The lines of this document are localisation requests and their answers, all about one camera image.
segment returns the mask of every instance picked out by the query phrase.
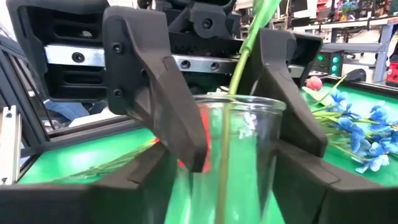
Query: bolt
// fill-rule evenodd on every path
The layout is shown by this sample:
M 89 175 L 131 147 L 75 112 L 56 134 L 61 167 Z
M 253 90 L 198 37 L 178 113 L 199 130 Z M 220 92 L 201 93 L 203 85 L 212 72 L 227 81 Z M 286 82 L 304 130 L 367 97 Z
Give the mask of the bolt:
M 201 23 L 201 25 L 203 26 L 203 28 L 205 29 L 210 29 L 211 26 L 213 25 L 213 22 L 210 19 L 205 19 L 203 20 L 203 22 Z
M 123 53 L 123 46 L 120 43 L 115 43 L 112 45 L 112 49 L 117 53 L 117 54 L 121 54 Z
M 82 63 L 85 61 L 85 56 L 82 53 L 75 52 L 72 54 L 72 60 L 76 63 Z
M 122 91 L 120 89 L 116 89 L 113 91 L 113 95 L 116 97 L 120 97 L 123 95 Z

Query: metal frame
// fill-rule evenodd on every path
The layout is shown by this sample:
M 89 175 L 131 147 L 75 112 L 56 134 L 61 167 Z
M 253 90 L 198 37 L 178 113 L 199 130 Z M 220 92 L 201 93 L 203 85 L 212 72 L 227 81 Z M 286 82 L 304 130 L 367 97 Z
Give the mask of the metal frame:
M 0 180 L 11 185 L 19 177 L 22 120 L 16 106 L 4 107 L 0 138 Z
M 354 43 L 326 43 L 322 50 L 344 50 L 350 53 L 377 53 L 376 68 L 374 70 L 373 82 L 380 83 L 384 81 L 386 71 L 387 51 L 391 40 L 393 25 L 398 24 L 398 17 L 388 17 L 382 19 L 369 19 L 365 21 L 334 22 L 329 24 L 309 25 L 305 27 L 294 27 L 294 31 L 313 32 L 313 30 L 345 28 L 345 27 L 371 27 L 381 26 L 381 41 L 376 44 L 354 44 Z
M 20 77 L 16 75 L 16 68 L 9 59 L 10 56 L 21 56 L 14 54 L 18 51 L 14 51 L 13 42 L 5 36 L 0 36 L 0 95 L 6 106 L 15 105 L 21 114 L 24 121 L 22 124 L 24 146 L 38 146 L 49 139 L 29 101 Z
M 33 156 L 22 167 L 21 175 L 35 162 L 37 156 L 34 155 L 142 127 L 120 116 L 47 134 L 30 103 L 22 80 L 16 74 L 17 68 L 8 60 L 11 55 L 27 61 L 17 42 L 0 36 L 0 103 L 18 108 L 23 120 L 22 138 L 26 141 L 23 142 L 25 149 L 21 151 L 21 157 Z

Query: clear glass cylinder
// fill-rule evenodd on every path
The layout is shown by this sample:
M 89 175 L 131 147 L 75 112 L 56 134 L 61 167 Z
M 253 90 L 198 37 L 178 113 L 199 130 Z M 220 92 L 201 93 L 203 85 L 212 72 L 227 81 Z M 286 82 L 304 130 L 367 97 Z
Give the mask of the clear glass cylinder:
M 285 103 L 255 96 L 195 96 L 208 137 L 202 173 L 181 163 L 166 224 L 262 223 Z

